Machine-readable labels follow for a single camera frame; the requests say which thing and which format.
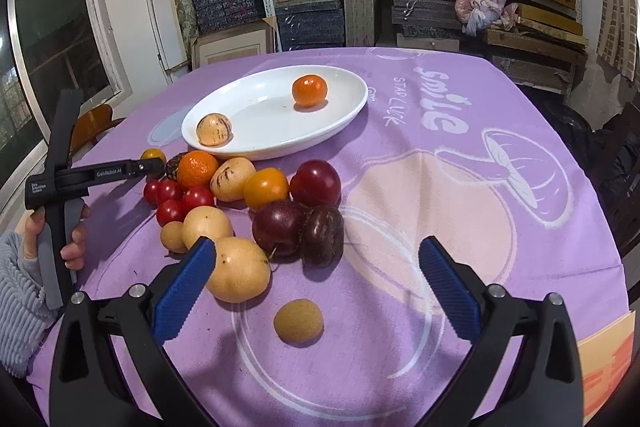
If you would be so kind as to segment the beige checkered curtain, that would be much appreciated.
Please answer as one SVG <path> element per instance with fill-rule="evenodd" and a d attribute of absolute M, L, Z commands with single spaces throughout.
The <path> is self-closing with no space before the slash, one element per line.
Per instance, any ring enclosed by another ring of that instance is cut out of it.
<path fill-rule="evenodd" d="M 626 80 L 637 81 L 639 0 L 603 0 L 597 54 Z"/>

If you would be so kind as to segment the red plum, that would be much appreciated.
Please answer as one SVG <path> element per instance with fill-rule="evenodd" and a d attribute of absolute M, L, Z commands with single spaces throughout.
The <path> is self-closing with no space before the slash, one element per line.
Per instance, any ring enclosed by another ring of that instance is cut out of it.
<path fill-rule="evenodd" d="M 308 160 L 292 176 L 290 193 L 295 202 L 307 207 L 336 207 L 342 197 L 342 181 L 328 162 Z"/>

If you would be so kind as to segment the purple printed tablecloth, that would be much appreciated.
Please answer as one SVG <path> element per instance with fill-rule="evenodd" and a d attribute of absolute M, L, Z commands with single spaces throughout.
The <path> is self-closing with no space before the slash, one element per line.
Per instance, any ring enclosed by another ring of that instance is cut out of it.
<path fill-rule="evenodd" d="M 515 84 L 462 54 L 325 49 L 255 56 L 191 72 L 108 132 L 85 164 L 186 149 L 180 126 L 210 92 L 284 66 L 329 65 L 369 88 L 332 139 L 273 161 L 294 173 L 329 162 L 343 184 L 342 259 L 279 265 L 262 297 L 195 303 L 166 351 L 225 426 L 412 426 L 462 362 L 460 340 L 418 279 L 433 235 L 454 259 L 513 296 L 560 294 L 577 339 L 629 312 L 625 274 L 591 182 Z M 285 343 L 273 317 L 309 299 L 323 315 L 310 343 Z"/>

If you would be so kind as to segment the small mandarin orange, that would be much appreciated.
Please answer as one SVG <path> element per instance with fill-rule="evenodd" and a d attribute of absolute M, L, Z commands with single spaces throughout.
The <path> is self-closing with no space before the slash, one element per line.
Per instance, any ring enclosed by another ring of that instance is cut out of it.
<path fill-rule="evenodd" d="M 318 75 L 305 75 L 297 78 L 292 84 L 292 97 L 296 105 L 308 108 L 326 101 L 328 85 Z"/>

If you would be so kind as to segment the white oval plate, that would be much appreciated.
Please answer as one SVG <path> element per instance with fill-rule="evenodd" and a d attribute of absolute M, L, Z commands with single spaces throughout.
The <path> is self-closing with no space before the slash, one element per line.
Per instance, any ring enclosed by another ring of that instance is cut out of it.
<path fill-rule="evenodd" d="M 295 104 L 294 81 L 305 75 L 326 80 L 328 94 L 320 104 Z M 328 65 L 295 65 L 254 72 L 210 92 L 186 113 L 183 140 L 220 158 L 266 160 L 308 150 L 349 126 L 368 101 L 367 83 L 350 70 Z M 226 116 L 231 139 L 209 147 L 198 141 L 196 125 L 208 114 Z"/>

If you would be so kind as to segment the large yellow passion fruit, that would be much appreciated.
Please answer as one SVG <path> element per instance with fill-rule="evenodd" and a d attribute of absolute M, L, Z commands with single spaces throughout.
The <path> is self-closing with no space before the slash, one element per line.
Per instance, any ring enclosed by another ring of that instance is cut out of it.
<path fill-rule="evenodd" d="M 215 242 L 215 269 L 206 283 L 208 291 L 224 303 L 245 303 L 264 293 L 271 281 L 269 260 L 256 243 L 242 237 Z"/>

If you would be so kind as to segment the dark wrinkled purple fruit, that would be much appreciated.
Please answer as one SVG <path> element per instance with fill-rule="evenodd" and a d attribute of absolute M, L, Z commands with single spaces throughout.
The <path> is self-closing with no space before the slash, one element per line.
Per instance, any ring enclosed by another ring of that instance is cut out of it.
<path fill-rule="evenodd" d="M 177 155 L 175 155 L 174 157 L 171 157 L 165 165 L 165 176 L 167 179 L 172 180 L 172 181 L 177 181 L 177 172 L 178 172 L 178 168 L 180 165 L 180 162 L 182 161 L 182 158 L 186 156 L 186 152 L 183 153 L 179 153 Z"/>

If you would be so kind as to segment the striped pepino melon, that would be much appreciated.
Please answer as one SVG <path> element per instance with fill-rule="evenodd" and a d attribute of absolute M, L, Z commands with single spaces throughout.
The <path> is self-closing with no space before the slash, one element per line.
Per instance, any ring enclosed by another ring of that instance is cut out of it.
<path fill-rule="evenodd" d="M 196 136 L 201 145 L 223 146 L 232 139 L 231 121 L 219 113 L 207 114 L 198 122 Z"/>
<path fill-rule="evenodd" d="M 210 191 L 221 202 L 239 202 L 243 199 L 244 186 L 256 172 L 251 161 L 235 157 L 225 161 L 210 180 Z"/>

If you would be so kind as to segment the window with metal frame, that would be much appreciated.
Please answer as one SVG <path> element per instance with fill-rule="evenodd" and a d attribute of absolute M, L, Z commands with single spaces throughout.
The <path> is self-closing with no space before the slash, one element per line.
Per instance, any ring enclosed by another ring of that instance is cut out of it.
<path fill-rule="evenodd" d="M 131 93 L 105 0 L 1 0 L 1 226 L 24 208 L 27 176 L 47 154 L 64 89 L 84 112 Z"/>

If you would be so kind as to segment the framed picture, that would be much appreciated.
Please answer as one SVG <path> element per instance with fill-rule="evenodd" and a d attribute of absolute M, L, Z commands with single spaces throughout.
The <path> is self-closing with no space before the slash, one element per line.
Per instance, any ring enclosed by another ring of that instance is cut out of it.
<path fill-rule="evenodd" d="M 277 46 L 276 23 L 274 17 L 267 17 L 199 36 L 191 46 L 192 68 L 273 53 Z"/>

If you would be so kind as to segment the dark passion fruit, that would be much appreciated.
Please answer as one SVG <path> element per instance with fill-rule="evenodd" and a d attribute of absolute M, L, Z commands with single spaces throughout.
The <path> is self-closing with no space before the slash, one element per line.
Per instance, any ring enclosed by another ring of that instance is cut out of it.
<path fill-rule="evenodd" d="M 319 206 L 306 214 L 300 233 L 299 254 L 304 265 L 327 268 L 344 251 L 344 219 L 334 207 Z"/>

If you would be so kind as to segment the red cherry tomato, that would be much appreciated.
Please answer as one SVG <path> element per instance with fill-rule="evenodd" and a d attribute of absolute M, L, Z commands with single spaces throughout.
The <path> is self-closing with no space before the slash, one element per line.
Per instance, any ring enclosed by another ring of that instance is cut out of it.
<path fill-rule="evenodd" d="M 155 213 L 156 221 L 163 228 L 170 222 L 182 222 L 186 217 L 181 200 L 166 199 L 158 205 Z"/>
<path fill-rule="evenodd" d="M 166 200 L 181 200 L 182 195 L 183 188 L 177 181 L 163 179 L 157 184 L 155 202 L 157 207 L 160 207 Z"/>
<path fill-rule="evenodd" d="M 181 199 L 184 213 L 189 213 L 192 209 L 213 206 L 215 202 L 214 194 L 207 187 L 196 186 L 188 188 Z"/>
<path fill-rule="evenodd" d="M 147 202 L 152 208 L 157 207 L 157 192 L 160 188 L 160 181 L 158 180 L 150 180 L 145 183 L 143 189 L 143 199 Z"/>

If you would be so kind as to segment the small tan longan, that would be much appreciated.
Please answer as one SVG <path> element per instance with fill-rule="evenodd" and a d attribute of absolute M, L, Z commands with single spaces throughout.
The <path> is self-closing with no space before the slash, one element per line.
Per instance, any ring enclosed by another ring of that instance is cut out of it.
<path fill-rule="evenodd" d="M 323 315 L 309 299 L 296 299 L 284 305 L 273 317 L 273 328 L 285 343 L 310 343 L 323 332 Z"/>

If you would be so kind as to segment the dark wooden chair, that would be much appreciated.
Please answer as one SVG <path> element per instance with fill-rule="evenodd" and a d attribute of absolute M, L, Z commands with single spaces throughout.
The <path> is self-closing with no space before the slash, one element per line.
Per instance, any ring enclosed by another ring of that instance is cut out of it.
<path fill-rule="evenodd" d="M 627 103 L 599 135 L 602 148 L 589 178 L 623 258 L 639 245 L 638 107 Z"/>

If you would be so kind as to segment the dark purple plum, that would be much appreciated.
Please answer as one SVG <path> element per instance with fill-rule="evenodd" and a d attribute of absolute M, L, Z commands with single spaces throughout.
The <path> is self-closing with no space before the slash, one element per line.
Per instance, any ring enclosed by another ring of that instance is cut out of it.
<path fill-rule="evenodd" d="M 255 213 L 254 241 L 271 258 L 291 257 L 299 247 L 304 221 L 304 210 L 297 202 L 275 200 Z"/>

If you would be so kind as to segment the crumpled pink cloth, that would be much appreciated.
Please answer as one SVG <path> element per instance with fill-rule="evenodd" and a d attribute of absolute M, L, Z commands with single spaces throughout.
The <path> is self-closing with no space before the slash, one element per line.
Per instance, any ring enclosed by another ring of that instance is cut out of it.
<path fill-rule="evenodd" d="M 506 0 L 454 0 L 454 12 L 469 37 L 477 37 L 487 28 L 511 30 L 518 18 L 518 4 Z"/>

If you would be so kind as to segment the orange paper booklet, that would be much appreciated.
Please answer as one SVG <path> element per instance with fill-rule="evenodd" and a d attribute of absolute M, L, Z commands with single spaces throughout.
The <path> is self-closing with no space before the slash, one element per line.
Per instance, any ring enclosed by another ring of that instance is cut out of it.
<path fill-rule="evenodd" d="M 584 388 L 584 425 L 598 413 L 631 366 L 636 312 L 580 340 L 578 352 Z"/>

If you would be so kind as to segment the large mandarin orange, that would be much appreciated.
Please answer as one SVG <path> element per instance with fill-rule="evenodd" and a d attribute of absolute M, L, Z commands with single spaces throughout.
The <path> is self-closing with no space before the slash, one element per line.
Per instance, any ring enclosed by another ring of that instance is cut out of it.
<path fill-rule="evenodd" d="M 185 188 L 209 187 L 218 169 L 218 160 L 202 150 L 191 150 L 181 158 L 177 169 L 177 181 Z"/>

